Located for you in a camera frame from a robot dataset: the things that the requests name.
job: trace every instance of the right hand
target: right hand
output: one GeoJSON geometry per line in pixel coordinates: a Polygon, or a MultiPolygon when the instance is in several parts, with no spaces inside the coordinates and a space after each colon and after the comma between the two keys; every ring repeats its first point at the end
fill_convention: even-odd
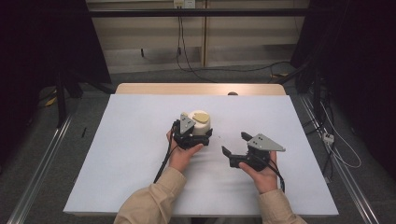
{"type": "MultiPolygon", "coordinates": [[[[276,167],[276,152],[270,152],[271,161],[270,164],[275,168],[276,167]]],[[[277,175],[272,171],[269,167],[265,167],[265,169],[257,172],[249,165],[244,162],[239,162],[239,167],[245,171],[254,181],[254,185],[260,194],[266,193],[268,191],[277,189],[277,175]]]]}

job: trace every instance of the hand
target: hand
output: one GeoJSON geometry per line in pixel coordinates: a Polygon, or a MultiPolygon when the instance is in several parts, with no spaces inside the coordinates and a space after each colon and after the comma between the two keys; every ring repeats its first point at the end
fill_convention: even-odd
{"type": "MultiPolygon", "coordinates": [[[[170,141],[170,135],[171,132],[169,131],[166,134],[168,141],[170,141]]],[[[179,147],[175,140],[172,138],[171,151],[173,150],[173,152],[171,154],[171,157],[169,158],[169,166],[179,170],[182,173],[189,165],[190,158],[203,147],[203,144],[199,144],[195,147],[191,147],[185,150],[179,147]]]]}
{"type": "MultiPolygon", "coordinates": [[[[270,164],[273,167],[276,167],[276,152],[270,152],[271,161],[270,164]]],[[[277,189],[277,175],[272,171],[269,167],[265,167],[265,169],[261,170],[260,172],[255,171],[253,168],[248,166],[244,162],[239,162],[239,167],[245,171],[254,181],[254,185],[256,186],[257,190],[260,194],[266,193],[273,189],[277,189]]]]}

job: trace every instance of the sleeve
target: sleeve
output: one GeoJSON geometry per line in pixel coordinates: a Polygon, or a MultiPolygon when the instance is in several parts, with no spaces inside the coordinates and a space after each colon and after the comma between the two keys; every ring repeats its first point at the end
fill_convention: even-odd
{"type": "Polygon", "coordinates": [[[174,201],[185,184],[181,172],[167,167],[157,183],[137,190],[125,201],[114,223],[168,223],[174,201]]]}
{"type": "Polygon", "coordinates": [[[301,217],[293,214],[289,200],[281,189],[261,194],[259,203],[262,224],[306,223],[301,217]]]}

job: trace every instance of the left hand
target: left hand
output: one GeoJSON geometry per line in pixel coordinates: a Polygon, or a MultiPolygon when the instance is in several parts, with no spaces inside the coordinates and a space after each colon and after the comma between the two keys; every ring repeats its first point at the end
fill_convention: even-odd
{"type": "MultiPolygon", "coordinates": [[[[166,134],[168,141],[171,139],[171,131],[166,134]]],[[[191,147],[189,149],[183,149],[179,147],[176,141],[172,138],[171,151],[173,150],[171,157],[169,158],[169,166],[179,170],[181,173],[186,169],[186,167],[190,164],[191,157],[198,152],[201,148],[203,148],[203,144],[198,144],[195,147],[191,147]]]]}

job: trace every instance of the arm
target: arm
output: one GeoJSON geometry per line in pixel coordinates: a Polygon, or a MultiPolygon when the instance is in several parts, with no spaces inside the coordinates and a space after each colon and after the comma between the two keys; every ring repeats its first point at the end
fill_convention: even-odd
{"type": "MultiPolygon", "coordinates": [[[[276,152],[271,151],[270,156],[271,161],[276,162],[276,152]]],[[[257,172],[243,162],[239,163],[239,167],[250,175],[260,193],[259,204],[263,224],[305,223],[291,211],[286,195],[277,188],[277,176],[270,168],[257,172]]]]}
{"type": "Polygon", "coordinates": [[[173,149],[169,165],[157,183],[133,193],[121,207],[114,223],[168,223],[174,207],[174,201],[186,184],[182,172],[190,159],[203,147],[202,144],[184,150],[172,139],[173,149]]]}

